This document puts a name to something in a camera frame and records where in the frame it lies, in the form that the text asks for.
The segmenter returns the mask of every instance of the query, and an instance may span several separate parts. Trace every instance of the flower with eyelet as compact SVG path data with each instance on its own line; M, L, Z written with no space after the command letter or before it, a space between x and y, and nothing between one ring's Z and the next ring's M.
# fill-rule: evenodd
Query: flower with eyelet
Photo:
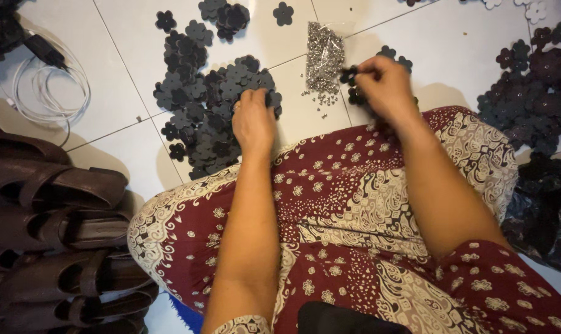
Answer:
M285 24L290 26L293 22L293 7L287 6L286 3L281 2L278 4L278 8L272 11L272 15L276 18L276 24L280 27L284 26Z

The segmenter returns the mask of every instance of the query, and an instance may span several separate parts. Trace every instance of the blue mat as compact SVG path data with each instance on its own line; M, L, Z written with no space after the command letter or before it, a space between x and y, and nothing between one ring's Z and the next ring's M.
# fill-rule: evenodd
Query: blue mat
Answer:
M200 334L200 330L202 329L202 322L204 322L204 316L183 305L170 293L169 301L171 301L171 305L177 311L177 315L188 325L189 330L194 332L194 334Z

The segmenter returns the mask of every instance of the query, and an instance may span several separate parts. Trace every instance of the clear plastic bag of rivets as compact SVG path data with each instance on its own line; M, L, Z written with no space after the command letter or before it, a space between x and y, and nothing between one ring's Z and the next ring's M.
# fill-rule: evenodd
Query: clear plastic bag of rivets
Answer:
M338 94L338 74L344 64L344 36L350 23L309 22L307 28L306 85L320 96Z

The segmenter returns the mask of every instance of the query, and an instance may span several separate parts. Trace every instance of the hand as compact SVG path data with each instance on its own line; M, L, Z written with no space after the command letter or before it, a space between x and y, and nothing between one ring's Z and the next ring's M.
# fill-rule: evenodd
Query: hand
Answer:
M377 56L359 65L356 84L363 90L369 105L397 130L418 108L410 88L410 74L388 57Z
M269 161L276 137L276 119L274 108L266 109L266 89L244 91L241 100L235 103L232 122L233 133L240 143L243 160Z

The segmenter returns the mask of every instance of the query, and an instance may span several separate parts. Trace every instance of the tile grout line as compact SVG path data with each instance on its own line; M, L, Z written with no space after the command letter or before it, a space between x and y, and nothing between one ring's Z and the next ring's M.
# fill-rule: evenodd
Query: tile grout line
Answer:
M351 115L349 114L349 108L346 106L346 101L344 100L342 89L340 89L340 97L342 97L342 103L344 103L344 109L346 110L346 115L349 117L349 122L351 123L351 127L353 127L353 121L351 121Z
M118 56L120 56L120 60L122 61L122 64L124 65L124 68L126 69L126 72L128 73L128 77L130 78L130 81L132 81L132 84L134 85L134 89L136 89L136 94L138 94L138 97L142 101L142 105L144 107L144 110L146 110L146 114L149 116L149 118L151 118L151 113L149 112L149 109L146 107L146 104L144 103L144 100L142 99L142 95L140 95L138 87L136 87L136 83L134 82L134 79L132 79L132 75L130 74L130 71L128 70L128 66L124 62L124 58L122 58L122 54L120 53L120 50L118 49L118 46L115 44L115 41L113 40L113 36L111 35L111 32L109 32L109 29L107 28L107 24L105 23L105 20L103 19L103 15L101 15L101 12L99 11L99 7L97 7L97 3L95 2L95 0L93 0L93 4L95 5L95 9L97 10L97 13L99 14L99 17L101 18L101 22L103 22L103 26L105 27L105 30L107 31L107 34L109 35L109 39L111 39L111 43L113 43L113 47L118 52Z
M161 140L161 143L163 144L163 147L165 148L165 151L167 152L167 146L165 145L165 141L163 141L163 137L161 136L160 132L159 132L159 128L157 127L157 125L155 124L155 120L151 117L151 122L153 123L153 127L155 128L155 130L157 131L157 135L159 136L159 139ZM177 170L177 167L175 167L175 164L173 163L173 159L169 158L169 160L171 161L171 165L173 166L173 169L175 170L175 172L177 173L177 176L180 178L181 184L184 184L184 180L181 178L180 175L180 171Z
M320 22L320 19L318 19L318 17L317 17L317 11L315 11L314 0L311 0L311 6L314 8L315 19L316 19L318 22Z
M108 133L108 134L106 134L106 135L102 135L101 137L99 137L99 138L97 138L97 139L93 139L93 140L88 141L88 142L86 142L86 143L84 143L84 144L78 145L78 146L76 146L75 148L70 148L70 149L65 150L65 151L66 151L66 153L68 153L68 152L71 152L71 151L73 151L73 150L76 150L77 148L82 148L83 146L85 146L85 145L87 145L87 144L94 143L95 141L98 141L99 139L106 138L106 137L109 136L109 135L112 135L112 134L114 134L114 133L116 133L116 132L120 132L120 131L122 131L122 130L128 129L128 128L131 127L131 126L135 126L136 124L140 124L140 123L141 123L141 122L136 122L136 123L134 123L134 124L130 124L130 125L124 126L123 128L121 128L121 129L119 129L119 130L115 130L115 131L112 132L112 133Z
M363 30L361 30L361 31L359 31L359 32L356 32L356 33L352 34L352 35L348 35L348 36L346 36L344 39L347 39L347 38L349 38L349 37L352 37L352 36L354 36L354 35L356 35L356 34L360 34L360 33L362 33L362 32L365 32L365 31L369 30L369 29L373 29L373 28L375 28L375 27L377 27L377 26L380 26L381 24L388 23L388 22L390 22L390 21L393 20L393 19L397 19L397 18L399 18L399 17L401 17L401 16L404 16L404 15L406 15L406 14L409 14L409 13L411 13L411 12L421 10L422 8L428 7L428 6L432 5L432 4L436 4L436 3L439 2L439 1L440 1L440 0L435 0L435 1L433 1L432 3L430 3L430 4L426 4L426 5L422 6L422 7L415 8L415 9L413 9L413 10L411 10L411 11L405 12L405 13L400 14L400 15L398 15L398 16L396 16L396 17L391 18L391 19L387 19L387 20L385 20L385 21L383 21L383 22L380 22L380 23L378 23L378 24L376 24L376 25L374 25L374 26L365 28L365 29L363 29Z
M295 59L301 58L301 57L303 57L303 56L307 56L307 54L304 54L304 55L300 55L300 56L294 57L293 59L289 59L289 60L287 60L287 61L285 61L285 62L281 62L281 63L280 63L280 64L278 64L278 65L274 65L274 66L272 66L272 67L271 67L271 68L269 68L268 70L270 71L270 70L272 70L273 68L277 68L277 67L278 67L278 66L280 66L280 65L284 65L284 64L286 64L286 63L288 63L288 62L290 62L290 61L293 61L293 60L295 60Z

